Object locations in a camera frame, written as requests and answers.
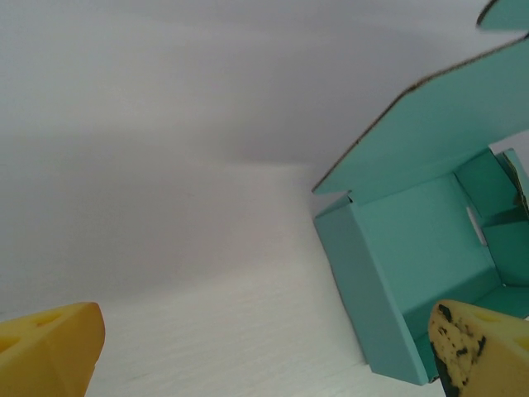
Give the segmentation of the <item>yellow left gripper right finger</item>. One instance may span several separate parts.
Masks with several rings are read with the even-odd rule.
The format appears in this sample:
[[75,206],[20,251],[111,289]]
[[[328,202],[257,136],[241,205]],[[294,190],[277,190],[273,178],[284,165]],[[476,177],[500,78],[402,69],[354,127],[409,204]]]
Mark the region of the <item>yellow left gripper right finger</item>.
[[442,300],[428,335],[447,396],[527,396],[528,321]]

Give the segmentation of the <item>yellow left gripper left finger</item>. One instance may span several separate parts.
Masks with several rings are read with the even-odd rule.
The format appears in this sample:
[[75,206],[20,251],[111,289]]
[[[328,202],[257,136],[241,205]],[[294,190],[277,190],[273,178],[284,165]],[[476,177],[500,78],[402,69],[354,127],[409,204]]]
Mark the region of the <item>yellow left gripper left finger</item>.
[[104,342],[94,302],[1,322],[1,395],[86,395]]

